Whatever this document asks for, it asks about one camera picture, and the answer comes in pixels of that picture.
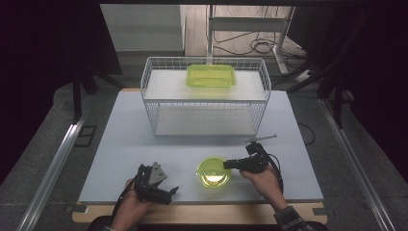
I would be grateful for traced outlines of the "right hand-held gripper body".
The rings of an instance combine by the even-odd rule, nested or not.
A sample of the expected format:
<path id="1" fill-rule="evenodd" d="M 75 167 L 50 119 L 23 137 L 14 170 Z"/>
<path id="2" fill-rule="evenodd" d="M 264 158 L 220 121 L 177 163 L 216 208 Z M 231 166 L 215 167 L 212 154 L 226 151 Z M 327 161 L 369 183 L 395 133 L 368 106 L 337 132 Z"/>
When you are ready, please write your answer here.
<path id="1" fill-rule="evenodd" d="M 274 170 L 277 170 L 277 165 L 259 143 L 258 139 L 251 138 L 248 141 L 249 145 L 247 145 L 245 149 L 249 157 L 244 159 L 241 170 L 249 171 L 251 173 L 261 173 L 267 166 L 272 166 Z"/>

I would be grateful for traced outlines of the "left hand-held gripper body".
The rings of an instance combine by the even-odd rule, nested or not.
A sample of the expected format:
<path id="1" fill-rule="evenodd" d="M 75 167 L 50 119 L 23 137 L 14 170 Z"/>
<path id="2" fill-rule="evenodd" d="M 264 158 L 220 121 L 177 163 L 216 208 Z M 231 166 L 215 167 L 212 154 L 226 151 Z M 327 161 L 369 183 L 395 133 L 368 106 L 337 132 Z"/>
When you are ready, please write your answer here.
<path id="1" fill-rule="evenodd" d="M 151 166 L 140 165 L 134 178 L 134 190 L 140 200 L 152 202 L 153 195 L 165 195 L 164 190 L 158 188 L 165 179 L 166 174 L 157 162 Z"/>

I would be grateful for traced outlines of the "green plastic bowl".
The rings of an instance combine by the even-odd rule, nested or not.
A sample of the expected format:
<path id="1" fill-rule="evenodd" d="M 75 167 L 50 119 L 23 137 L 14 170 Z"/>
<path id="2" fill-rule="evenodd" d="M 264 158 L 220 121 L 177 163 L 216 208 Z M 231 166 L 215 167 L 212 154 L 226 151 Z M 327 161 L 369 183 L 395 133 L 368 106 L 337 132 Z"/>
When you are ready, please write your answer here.
<path id="1" fill-rule="evenodd" d="M 209 157 L 200 162 L 196 175 L 205 188 L 223 187 L 231 178 L 232 170 L 223 165 L 224 159 Z"/>

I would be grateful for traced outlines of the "green rectangular plastic container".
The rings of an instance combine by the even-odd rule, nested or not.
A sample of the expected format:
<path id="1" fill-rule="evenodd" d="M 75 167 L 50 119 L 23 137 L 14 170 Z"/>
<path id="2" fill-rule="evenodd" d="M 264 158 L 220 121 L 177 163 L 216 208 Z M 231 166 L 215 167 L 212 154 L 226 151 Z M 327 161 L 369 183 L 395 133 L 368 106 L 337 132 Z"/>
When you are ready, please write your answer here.
<path id="1" fill-rule="evenodd" d="M 191 88 L 232 88 L 236 72 L 227 64 L 192 64 L 187 68 L 186 85 Z"/>

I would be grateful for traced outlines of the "white wire rack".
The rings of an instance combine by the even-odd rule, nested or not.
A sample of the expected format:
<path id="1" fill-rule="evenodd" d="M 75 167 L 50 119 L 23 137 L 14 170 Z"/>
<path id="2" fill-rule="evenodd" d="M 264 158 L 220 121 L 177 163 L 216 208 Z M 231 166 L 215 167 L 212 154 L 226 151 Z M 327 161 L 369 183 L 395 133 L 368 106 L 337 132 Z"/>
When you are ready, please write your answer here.
<path id="1" fill-rule="evenodd" d="M 232 88 L 186 85 L 192 64 L 227 64 Z M 140 82 L 141 98 L 156 136 L 240 136 L 258 133 L 271 82 L 261 58 L 151 57 Z"/>

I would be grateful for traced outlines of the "person's left hand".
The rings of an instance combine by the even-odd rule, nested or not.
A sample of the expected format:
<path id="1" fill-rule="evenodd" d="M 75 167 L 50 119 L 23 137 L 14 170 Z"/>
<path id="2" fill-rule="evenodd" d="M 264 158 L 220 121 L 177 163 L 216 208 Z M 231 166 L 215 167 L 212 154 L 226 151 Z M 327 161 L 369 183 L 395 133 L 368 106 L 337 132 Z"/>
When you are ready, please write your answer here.
<path id="1" fill-rule="evenodd" d="M 134 190 L 134 183 L 131 179 L 126 182 L 126 189 L 128 192 L 124 195 L 123 206 L 129 214 L 134 215 L 144 215 L 149 206 L 150 202 L 142 201 L 139 199 L 137 193 Z"/>

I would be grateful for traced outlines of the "person's right hand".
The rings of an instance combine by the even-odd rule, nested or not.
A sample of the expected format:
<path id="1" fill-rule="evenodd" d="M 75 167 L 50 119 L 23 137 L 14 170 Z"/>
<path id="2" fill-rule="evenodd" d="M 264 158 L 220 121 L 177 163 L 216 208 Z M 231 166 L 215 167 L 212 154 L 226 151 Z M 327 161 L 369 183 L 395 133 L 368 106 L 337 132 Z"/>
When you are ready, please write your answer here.
<path id="1" fill-rule="evenodd" d="M 267 166 L 261 173 L 241 170 L 240 174 L 253 184 L 255 190 L 262 195 L 272 207 L 278 208 L 286 204 L 285 198 L 280 191 L 276 173 L 271 166 Z"/>

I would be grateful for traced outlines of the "wooden table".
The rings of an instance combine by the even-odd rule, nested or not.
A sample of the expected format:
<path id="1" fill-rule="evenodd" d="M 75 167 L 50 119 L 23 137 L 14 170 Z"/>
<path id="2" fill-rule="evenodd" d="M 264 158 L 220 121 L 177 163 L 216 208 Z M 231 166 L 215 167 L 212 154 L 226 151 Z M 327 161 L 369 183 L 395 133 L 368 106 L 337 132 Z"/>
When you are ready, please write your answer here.
<path id="1" fill-rule="evenodd" d="M 284 195 L 306 220 L 325 223 L 323 196 L 288 95 L 271 94 L 258 136 L 265 150 L 281 166 Z M 141 95 L 121 91 L 115 101 L 102 140 L 78 202 L 76 222 L 90 222 L 112 212 L 124 182 L 139 165 L 158 162 L 166 172 L 164 189 L 179 190 L 170 205 L 154 204 L 143 223 L 148 224 L 272 224 L 273 211 L 252 185 L 234 171 L 218 189 L 207 189 L 196 176 L 207 157 L 242 158 L 243 138 L 159 138 L 153 135 Z"/>

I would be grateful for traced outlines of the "black stand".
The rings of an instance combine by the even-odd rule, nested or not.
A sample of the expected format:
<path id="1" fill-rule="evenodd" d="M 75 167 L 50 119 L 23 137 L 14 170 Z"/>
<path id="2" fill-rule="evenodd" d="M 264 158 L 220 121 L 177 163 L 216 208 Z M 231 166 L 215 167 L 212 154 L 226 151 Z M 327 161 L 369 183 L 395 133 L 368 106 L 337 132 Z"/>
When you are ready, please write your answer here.
<path id="1" fill-rule="evenodd" d="M 316 90 L 317 97 L 319 99 L 325 99 L 330 95 L 333 96 L 332 110 L 334 118 L 339 127 L 343 128 L 342 106 L 344 104 L 344 76 L 340 72 L 341 65 L 338 59 L 334 59 L 326 66 L 318 66 L 310 60 L 305 60 L 288 74 L 278 76 L 278 80 L 272 84 L 272 87 L 275 90 L 296 92 L 319 82 L 319 86 Z M 306 69 L 310 69 L 313 74 L 302 82 L 296 82 L 295 78 Z"/>
<path id="2" fill-rule="evenodd" d="M 77 124 L 82 115 L 84 114 L 82 109 L 81 88 L 84 88 L 85 92 L 90 95 L 97 94 L 98 87 L 94 80 L 94 76 L 99 77 L 103 81 L 116 87 L 119 90 L 123 90 L 125 86 L 118 82 L 114 77 L 104 73 L 102 70 L 94 66 L 77 67 L 73 71 L 72 79 L 72 95 L 73 95 L 73 124 Z"/>

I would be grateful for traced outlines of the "white power strip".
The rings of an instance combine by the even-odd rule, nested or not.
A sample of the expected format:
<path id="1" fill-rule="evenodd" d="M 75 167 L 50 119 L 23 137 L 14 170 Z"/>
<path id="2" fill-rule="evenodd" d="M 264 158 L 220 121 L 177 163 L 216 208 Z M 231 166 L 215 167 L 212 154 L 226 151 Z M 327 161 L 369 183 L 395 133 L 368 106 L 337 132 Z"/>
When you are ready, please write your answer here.
<path id="1" fill-rule="evenodd" d="M 296 82 L 302 82 L 306 80 L 307 78 L 309 78 L 312 74 L 313 72 L 310 69 L 306 69 L 298 77 L 296 77 L 295 80 Z"/>

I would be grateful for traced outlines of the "aluminium rail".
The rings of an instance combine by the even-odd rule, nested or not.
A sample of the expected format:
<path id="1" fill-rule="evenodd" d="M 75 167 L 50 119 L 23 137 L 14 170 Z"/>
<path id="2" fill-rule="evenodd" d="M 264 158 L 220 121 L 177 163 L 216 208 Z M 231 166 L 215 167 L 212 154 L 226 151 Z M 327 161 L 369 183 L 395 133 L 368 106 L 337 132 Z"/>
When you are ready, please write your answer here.
<path id="1" fill-rule="evenodd" d="M 319 99 L 319 104 L 380 229 L 382 231 L 396 231 L 381 196 L 371 183 L 344 130 L 337 124 L 330 103 L 326 99 Z"/>
<path id="2" fill-rule="evenodd" d="M 93 96 L 86 96 L 84 98 L 84 101 L 82 102 L 82 112 L 80 113 L 78 120 L 68 127 L 63 141 L 49 165 L 49 168 L 45 172 L 33 199 L 16 228 L 16 231 L 33 231 L 37 225 L 38 219 L 56 185 L 70 151 L 80 134 L 93 101 Z"/>

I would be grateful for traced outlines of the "white desk frame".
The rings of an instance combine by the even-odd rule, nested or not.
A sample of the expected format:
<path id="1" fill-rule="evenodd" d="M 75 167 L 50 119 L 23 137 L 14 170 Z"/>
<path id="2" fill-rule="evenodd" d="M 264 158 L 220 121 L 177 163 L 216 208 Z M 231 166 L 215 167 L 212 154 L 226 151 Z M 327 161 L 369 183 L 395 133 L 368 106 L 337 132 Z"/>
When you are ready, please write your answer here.
<path id="1" fill-rule="evenodd" d="M 278 40 L 272 45 L 272 53 L 279 67 L 281 74 L 288 74 L 289 71 L 282 58 L 282 46 L 289 30 L 293 17 L 294 7 L 289 7 L 284 17 L 234 17 L 216 16 L 216 5 L 209 5 L 207 19 L 207 49 L 206 57 L 213 57 L 214 32 L 264 32 L 278 33 Z"/>

